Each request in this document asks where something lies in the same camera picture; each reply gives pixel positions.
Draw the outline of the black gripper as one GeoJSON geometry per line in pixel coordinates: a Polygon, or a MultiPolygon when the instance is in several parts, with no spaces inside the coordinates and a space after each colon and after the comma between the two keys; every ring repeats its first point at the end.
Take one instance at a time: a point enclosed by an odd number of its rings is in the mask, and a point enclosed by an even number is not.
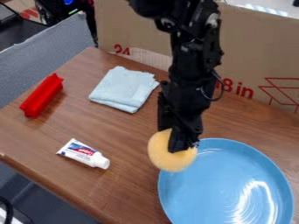
{"type": "Polygon", "coordinates": [[[171,153],[198,149],[203,133],[202,113],[225,93],[218,73],[208,73],[199,81],[178,84],[160,82],[158,95],[158,130],[168,129],[167,149],[171,153]]]}

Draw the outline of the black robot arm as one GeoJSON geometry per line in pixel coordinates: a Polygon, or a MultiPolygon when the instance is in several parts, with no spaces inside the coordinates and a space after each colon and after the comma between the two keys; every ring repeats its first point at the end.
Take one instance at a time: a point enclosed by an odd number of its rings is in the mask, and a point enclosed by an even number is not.
{"type": "Polygon", "coordinates": [[[221,99],[214,94],[223,83],[215,67],[221,49],[221,9],[215,0],[127,0],[135,13],[154,20],[171,36],[172,64],[168,80],[160,82],[158,129],[170,130],[166,149],[175,153],[198,145],[202,113],[221,99]]]}

